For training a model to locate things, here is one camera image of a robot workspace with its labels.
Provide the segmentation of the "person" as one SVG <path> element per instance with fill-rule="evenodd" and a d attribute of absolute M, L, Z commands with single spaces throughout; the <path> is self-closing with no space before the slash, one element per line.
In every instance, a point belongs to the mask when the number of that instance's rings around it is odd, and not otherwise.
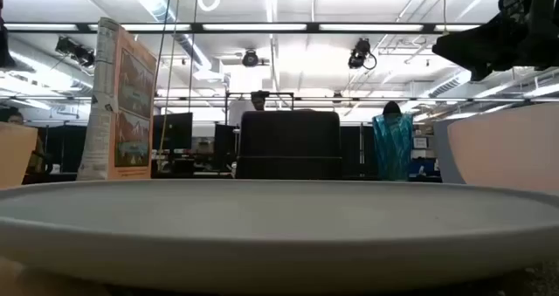
<path fill-rule="evenodd" d="M 251 102 L 256 111 L 264 111 L 266 98 L 270 95 L 268 91 L 251 92 Z"/>
<path fill-rule="evenodd" d="M 0 109 L 0 121 L 16 124 L 19 126 L 24 125 L 24 116 L 15 107 L 8 109 Z M 9 147 L 8 139 L 5 134 L 0 134 L 0 152 Z M 37 135 L 36 145 L 30 154 L 27 165 L 27 174 L 42 174 L 45 172 L 45 151 L 41 137 Z"/>

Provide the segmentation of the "black computer monitor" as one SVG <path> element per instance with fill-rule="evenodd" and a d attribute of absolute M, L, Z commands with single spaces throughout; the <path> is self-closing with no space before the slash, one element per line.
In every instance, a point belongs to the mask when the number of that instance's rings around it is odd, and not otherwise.
<path fill-rule="evenodd" d="M 229 167 L 236 161 L 235 127 L 217 124 L 214 134 L 214 169 L 229 171 Z"/>
<path fill-rule="evenodd" d="M 153 120 L 153 149 L 191 149 L 193 113 L 156 115 Z"/>

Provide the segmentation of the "teal water bottle black cap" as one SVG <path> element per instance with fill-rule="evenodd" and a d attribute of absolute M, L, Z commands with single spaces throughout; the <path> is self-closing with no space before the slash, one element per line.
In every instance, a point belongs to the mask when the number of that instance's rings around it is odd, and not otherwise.
<path fill-rule="evenodd" d="M 378 177 L 384 181 L 407 181 L 411 164 L 412 117 L 403 114 L 395 101 L 372 120 Z"/>

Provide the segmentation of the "blue storage box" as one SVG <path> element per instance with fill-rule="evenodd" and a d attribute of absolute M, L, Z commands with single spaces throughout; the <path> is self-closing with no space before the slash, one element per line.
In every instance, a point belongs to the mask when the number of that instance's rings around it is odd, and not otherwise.
<path fill-rule="evenodd" d="M 417 176 L 440 177 L 438 160 L 436 158 L 412 159 L 409 166 L 409 177 Z"/>

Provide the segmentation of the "black overhead light bar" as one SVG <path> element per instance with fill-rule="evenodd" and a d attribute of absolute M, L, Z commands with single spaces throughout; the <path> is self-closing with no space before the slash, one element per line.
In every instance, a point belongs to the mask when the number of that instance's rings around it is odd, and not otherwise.
<path fill-rule="evenodd" d="M 414 24 L 414 23 L 136 23 L 123 24 L 126 31 L 136 34 L 200 34 L 200 33 L 352 33 L 352 34 L 426 34 L 446 31 L 459 32 L 476 28 L 477 24 Z M 11 32 L 21 33 L 81 33 L 93 34 L 97 24 L 86 23 L 7 23 Z"/>

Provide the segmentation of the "grey round plate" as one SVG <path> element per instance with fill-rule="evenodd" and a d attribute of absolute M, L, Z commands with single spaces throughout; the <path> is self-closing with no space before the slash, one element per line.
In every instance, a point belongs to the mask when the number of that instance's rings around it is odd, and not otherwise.
<path fill-rule="evenodd" d="M 33 184 L 0 191 L 0 256 L 184 293 L 388 292 L 559 259 L 559 196 L 413 182 Z"/>

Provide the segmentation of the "orange cereal box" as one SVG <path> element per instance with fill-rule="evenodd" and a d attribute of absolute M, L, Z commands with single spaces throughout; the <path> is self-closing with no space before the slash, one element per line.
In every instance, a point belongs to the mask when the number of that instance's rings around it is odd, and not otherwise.
<path fill-rule="evenodd" d="M 79 181 L 151 177 L 156 65 L 120 24 L 100 19 Z"/>

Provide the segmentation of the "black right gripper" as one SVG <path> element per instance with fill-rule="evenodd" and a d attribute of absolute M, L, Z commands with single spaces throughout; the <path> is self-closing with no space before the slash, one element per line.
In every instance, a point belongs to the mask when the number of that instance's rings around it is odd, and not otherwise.
<path fill-rule="evenodd" d="M 499 0 L 501 18 L 437 39 L 432 51 L 462 67 L 471 81 L 514 66 L 559 67 L 559 0 Z"/>

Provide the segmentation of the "pink translucent bowl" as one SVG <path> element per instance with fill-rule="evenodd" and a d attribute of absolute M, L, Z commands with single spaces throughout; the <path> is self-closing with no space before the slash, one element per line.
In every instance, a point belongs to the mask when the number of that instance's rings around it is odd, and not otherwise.
<path fill-rule="evenodd" d="M 469 117 L 447 133 L 465 183 L 559 196 L 559 103 Z"/>

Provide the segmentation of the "orange plastic tray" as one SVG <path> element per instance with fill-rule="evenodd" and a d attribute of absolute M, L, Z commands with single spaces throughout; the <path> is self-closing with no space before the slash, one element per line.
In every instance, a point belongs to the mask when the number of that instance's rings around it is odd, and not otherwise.
<path fill-rule="evenodd" d="M 37 136 L 34 127 L 0 121 L 0 190 L 21 185 Z"/>

